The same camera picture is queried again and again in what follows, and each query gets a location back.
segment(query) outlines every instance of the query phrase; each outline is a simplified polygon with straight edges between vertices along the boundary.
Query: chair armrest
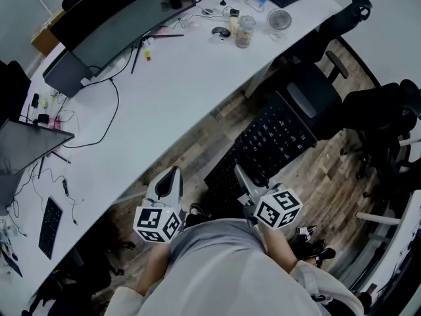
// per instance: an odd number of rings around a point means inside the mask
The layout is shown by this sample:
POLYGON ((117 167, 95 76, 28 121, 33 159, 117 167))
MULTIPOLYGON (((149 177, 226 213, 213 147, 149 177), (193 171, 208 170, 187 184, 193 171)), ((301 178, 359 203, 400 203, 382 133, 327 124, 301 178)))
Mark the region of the chair armrest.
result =
POLYGON ((341 75, 343 76, 344 79, 347 79, 348 76, 349 76, 349 72, 345 68, 345 66, 343 65, 341 60, 339 60, 339 58, 332 51, 327 51, 326 56, 329 58, 330 62, 332 62, 334 64, 334 69, 330 73, 332 75, 335 72, 336 76, 335 76, 334 80, 336 79, 337 74, 339 72, 341 73, 341 75))

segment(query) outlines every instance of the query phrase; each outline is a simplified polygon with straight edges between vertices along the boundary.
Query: shoe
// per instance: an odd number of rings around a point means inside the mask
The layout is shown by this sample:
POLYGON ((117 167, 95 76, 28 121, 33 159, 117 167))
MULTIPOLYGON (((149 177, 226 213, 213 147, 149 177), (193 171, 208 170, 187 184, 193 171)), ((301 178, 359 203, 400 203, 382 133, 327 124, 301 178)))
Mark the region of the shoe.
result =
POLYGON ((202 210, 202 207, 200 207, 198 203, 192 203, 190 205, 189 214, 205 216, 205 212, 202 210))
POLYGON ((316 241, 313 244, 312 253, 314 255, 318 255, 318 254, 322 253, 322 251, 324 250, 325 246, 326 246, 326 240, 325 239, 321 239, 319 241, 316 241))
POLYGON ((326 248, 318 256, 316 256, 316 265, 318 268, 322 266, 323 260, 333 259, 336 256, 336 251, 332 248, 326 248))

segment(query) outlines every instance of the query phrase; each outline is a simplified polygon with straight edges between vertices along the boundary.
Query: bottle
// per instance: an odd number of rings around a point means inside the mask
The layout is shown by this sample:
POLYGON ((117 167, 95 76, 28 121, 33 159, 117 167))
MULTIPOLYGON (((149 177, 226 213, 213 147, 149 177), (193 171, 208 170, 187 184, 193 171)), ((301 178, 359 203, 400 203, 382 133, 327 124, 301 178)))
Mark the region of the bottle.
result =
POLYGON ((247 48, 255 32, 256 20, 250 15, 243 15, 238 20, 237 38, 235 44, 240 48, 247 48))

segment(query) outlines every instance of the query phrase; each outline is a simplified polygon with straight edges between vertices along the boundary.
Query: yellow object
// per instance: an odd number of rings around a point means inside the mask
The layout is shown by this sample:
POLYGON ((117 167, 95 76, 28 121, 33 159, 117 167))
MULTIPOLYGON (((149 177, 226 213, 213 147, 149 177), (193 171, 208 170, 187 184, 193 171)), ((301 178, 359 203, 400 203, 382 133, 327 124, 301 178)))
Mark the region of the yellow object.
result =
POLYGON ((151 52, 150 52, 150 50, 149 50, 149 49, 145 49, 145 50, 143 51, 143 54, 145 55, 145 58, 146 58, 148 61, 150 61, 150 60, 151 60, 151 52))
POLYGON ((237 35, 238 31, 238 16, 230 16, 230 31, 232 35, 237 35))
POLYGON ((40 105, 41 105, 41 108, 42 108, 42 109, 46 109, 46 108, 48 108, 48 102, 47 102, 45 99, 42 99, 42 100, 41 100, 40 105))

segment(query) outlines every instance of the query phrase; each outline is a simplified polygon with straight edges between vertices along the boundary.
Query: white wall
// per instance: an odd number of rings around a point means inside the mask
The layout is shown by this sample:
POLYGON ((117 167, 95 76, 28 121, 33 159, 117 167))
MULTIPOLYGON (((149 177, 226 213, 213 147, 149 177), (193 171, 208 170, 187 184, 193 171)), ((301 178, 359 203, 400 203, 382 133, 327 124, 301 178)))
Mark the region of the white wall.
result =
MULTIPOLYGON (((347 6, 351 0, 336 0, 347 6)), ((421 0, 370 0, 370 18, 344 35, 381 84, 409 78, 421 88, 421 0)))
MULTIPOLYGON (((61 6, 62 0, 43 0, 50 11, 61 6)), ((49 17, 38 0, 0 0, 0 60, 18 61, 26 70, 39 56, 31 38, 49 17)))

